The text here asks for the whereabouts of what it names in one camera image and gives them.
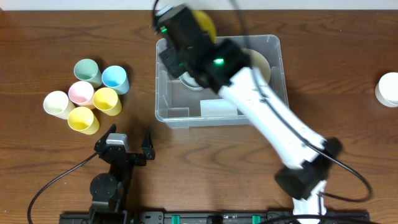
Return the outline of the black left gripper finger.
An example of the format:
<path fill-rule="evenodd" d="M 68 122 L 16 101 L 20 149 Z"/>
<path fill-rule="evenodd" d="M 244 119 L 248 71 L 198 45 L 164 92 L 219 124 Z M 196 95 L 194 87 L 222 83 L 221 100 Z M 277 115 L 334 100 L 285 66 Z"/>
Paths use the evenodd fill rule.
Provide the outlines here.
<path fill-rule="evenodd" d="M 106 140 L 111 133 L 115 132 L 116 132 L 116 125 L 112 124 L 111 127 L 103 134 L 103 136 L 100 137 L 98 141 L 96 141 L 94 150 L 96 152 L 103 152 L 104 150 L 106 150 L 106 148 L 108 147 Z"/>
<path fill-rule="evenodd" d="M 152 143 L 150 128 L 147 128 L 145 131 L 144 139 L 142 140 L 141 149 L 143 151 L 143 155 L 145 155 L 147 160 L 155 159 L 155 149 Z"/>

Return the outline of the light grey bowl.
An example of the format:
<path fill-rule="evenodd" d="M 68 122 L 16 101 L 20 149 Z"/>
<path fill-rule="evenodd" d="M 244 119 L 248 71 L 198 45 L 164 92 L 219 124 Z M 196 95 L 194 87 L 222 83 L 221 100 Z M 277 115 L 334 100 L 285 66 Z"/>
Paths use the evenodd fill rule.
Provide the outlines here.
<path fill-rule="evenodd" d="M 198 91 L 203 89 L 188 72 L 179 76 L 179 79 L 190 90 Z"/>

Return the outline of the yellow bowl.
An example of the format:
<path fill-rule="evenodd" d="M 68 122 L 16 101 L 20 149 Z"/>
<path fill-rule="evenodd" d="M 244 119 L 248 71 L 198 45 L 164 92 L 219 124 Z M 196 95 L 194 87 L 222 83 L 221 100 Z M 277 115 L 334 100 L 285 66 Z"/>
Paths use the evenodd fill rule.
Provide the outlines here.
<path fill-rule="evenodd" d="M 192 14 L 194 18 L 197 20 L 201 29 L 209 34 L 210 39 L 213 42 L 216 42 L 216 27 L 211 17 L 207 13 L 201 10 L 194 10 L 192 11 Z"/>

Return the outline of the beige bowl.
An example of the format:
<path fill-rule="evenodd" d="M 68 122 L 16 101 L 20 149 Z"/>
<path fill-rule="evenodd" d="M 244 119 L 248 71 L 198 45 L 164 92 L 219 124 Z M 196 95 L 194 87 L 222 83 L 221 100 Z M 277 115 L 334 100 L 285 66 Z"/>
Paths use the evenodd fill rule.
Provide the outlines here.
<path fill-rule="evenodd" d="M 250 56 L 253 66 L 261 71 L 263 79 L 269 83 L 271 80 L 271 68 L 267 59 L 253 49 L 242 48 L 241 50 Z"/>

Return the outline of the white bowl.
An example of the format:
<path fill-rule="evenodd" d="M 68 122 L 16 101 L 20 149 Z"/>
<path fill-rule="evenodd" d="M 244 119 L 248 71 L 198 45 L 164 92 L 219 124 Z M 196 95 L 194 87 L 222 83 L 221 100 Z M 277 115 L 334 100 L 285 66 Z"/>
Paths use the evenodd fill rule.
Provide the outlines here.
<path fill-rule="evenodd" d="M 375 96 L 384 106 L 397 107 L 397 72 L 384 74 L 375 87 Z"/>

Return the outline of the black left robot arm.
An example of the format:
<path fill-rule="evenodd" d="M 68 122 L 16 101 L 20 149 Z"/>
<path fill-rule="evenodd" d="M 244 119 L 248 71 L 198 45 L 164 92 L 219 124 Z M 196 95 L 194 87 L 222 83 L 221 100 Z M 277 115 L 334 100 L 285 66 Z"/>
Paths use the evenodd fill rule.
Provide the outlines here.
<path fill-rule="evenodd" d="M 118 134 L 116 125 L 96 142 L 94 150 L 110 165 L 109 171 L 98 174 L 90 184 L 92 203 L 90 223 L 127 223 L 124 207 L 135 166 L 145 166 L 144 153 L 130 153 L 126 134 Z"/>

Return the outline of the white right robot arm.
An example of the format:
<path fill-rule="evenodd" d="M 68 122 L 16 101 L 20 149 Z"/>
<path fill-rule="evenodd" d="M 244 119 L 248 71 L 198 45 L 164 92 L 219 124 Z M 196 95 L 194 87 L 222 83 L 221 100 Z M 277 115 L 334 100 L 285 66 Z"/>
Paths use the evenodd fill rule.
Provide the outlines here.
<path fill-rule="evenodd" d="M 341 151 L 339 140 L 325 139 L 304 124 L 263 79 L 246 49 L 231 39 L 215 42 L 187 5 L 153 8 L 152 27 L 167 41 L 159 56 L 172 77 L 187 73 L 232 103 L 276 150 L 284 166 L 275 180 L 293 198 L 293 219 L 326 220 L 321 195 Z"/>

